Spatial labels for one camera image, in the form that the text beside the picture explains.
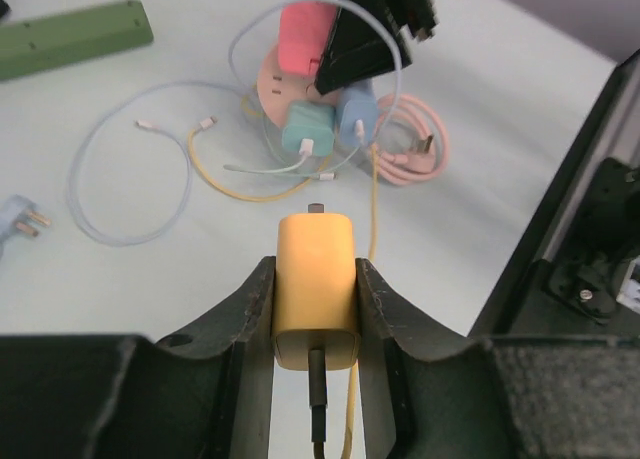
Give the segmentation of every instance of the pink cable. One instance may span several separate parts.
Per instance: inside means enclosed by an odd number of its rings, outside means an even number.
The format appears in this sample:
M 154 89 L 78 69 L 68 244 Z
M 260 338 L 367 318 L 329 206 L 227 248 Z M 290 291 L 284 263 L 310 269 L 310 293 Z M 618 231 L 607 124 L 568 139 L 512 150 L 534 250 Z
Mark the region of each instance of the pink cable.
M 376 124 L 376 132 L 387 116 L 387 109 L 392 101 L 393 94 L 384 96 L 378 101 L 378 107 L 382 113 Z M 373 150 L 378 154 L 379 174 L 397 186 L 428 181 L 441 174 L 449 163 L 449 134 L 433 109 L 417 97 L 402 94 L 391 120 L 404 122 L 412 127 L 417 134 L 418 147 L 404 154 L 391 154 L 380 149 L 379 145 L 373 145 Z M 420 152 L 420 142 L 433 139 L 429 121 L 436 128 L 440 144 L 438 145 L 438 141 L 434 140 L 428 151 Z M 436 159 L 438 156 L 436 151 L 440 153 L 440 160 Z

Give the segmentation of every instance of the power strip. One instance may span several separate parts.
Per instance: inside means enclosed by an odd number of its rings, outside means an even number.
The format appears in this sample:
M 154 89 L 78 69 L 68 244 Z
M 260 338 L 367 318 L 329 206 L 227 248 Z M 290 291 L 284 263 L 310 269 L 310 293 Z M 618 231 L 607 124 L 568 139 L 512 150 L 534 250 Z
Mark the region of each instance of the power strip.
M 153 42 L 139 0 L 124 0 L 0 27 L 0 81 Z

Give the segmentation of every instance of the tabletop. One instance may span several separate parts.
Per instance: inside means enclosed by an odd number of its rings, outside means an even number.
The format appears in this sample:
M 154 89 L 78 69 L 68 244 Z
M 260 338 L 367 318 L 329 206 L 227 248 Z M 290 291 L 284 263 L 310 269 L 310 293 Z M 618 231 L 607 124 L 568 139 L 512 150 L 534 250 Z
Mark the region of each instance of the tabletop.
M 12 20 L 111 0 L 6 0 Z M 93 124 L 150 86 L 183 79 L 234 84 L 227 47 L 256 14 L 280 0 L 142 0 L 153 45 L 0 84 L 0 201 L 23 194 L 51 216 L 37 240 L 15 238 L 0 261 L 0 333 L 137 332 L 158 339 L 210 309 L 275 252 L 278 222 L 311 202 L 348 215 L 358 254 L 369 240 L 370 176 L 356 165 L 269 204 L 236 201 L 199 178 L 185 214 L 154 242 L 110 248 L 75 226 L 64 200 L 73 154 Z M 451 162 L 436 180 L 381 184 L 376 266 L 391 286 L 450 328 L 467 333 L 502 272 L 614 64 L 502 0 L 436 0 L 435 37 L 411 43 L 403 90 L 445 121 Z M 277 15 L 248 34 L 237 57 L 256 76 L 277 37 Z M 378 78 L 378 94 L 391 91 Z M 273 167 L 259 125 L 237 98 L 179 88 L 140 100 L 101 131 L 81 193 L 111 232 L 163 222 L 185 180 L 179 149 L 131 127 L 135 119 L 198 139 L 212 175 L 238 191 L 285 189 L 223 164 Z M 306 375 L 276 370 L 272 457 L 310 457 Z M 329 375 L 327 456 L 342 445 L 347 375 Z M 358 429 L 353 457 L 364 457 Z

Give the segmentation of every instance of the light blue plug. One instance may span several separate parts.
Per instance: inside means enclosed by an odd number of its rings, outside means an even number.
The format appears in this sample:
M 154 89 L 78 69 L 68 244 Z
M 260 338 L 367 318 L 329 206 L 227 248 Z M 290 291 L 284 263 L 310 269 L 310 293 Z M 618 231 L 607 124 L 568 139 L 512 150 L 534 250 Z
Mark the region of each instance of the light blue plug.
M 289 105 L 287 123 L 282 129 L 282 147 L 298 154 L 302 139 L 313 140 L 313 156 L 333 152 L 336 110 L 326 104 L 294 101 Z
M 379 114 L 378 101 L 373 93 L 371 79 L 356 82 L 344 88 L 336 107 L 340 142 L 353 148 L 360 147 L 363 143 L 371 144 Z M 358 120 L 364 124 L 364 139 L 356 134 Z

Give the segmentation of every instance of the yellow power adapter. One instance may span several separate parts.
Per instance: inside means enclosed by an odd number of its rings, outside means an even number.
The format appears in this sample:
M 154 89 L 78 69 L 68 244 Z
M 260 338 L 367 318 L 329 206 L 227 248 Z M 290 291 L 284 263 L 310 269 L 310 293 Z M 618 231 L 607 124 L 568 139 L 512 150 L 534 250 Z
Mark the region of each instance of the yellow power adapter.
M 360 347 L 351 220 L 311 204 L 280 221 L 272 340 L 278 364 L 309 370 L 323 351 L 326 370 L 348 369 Z

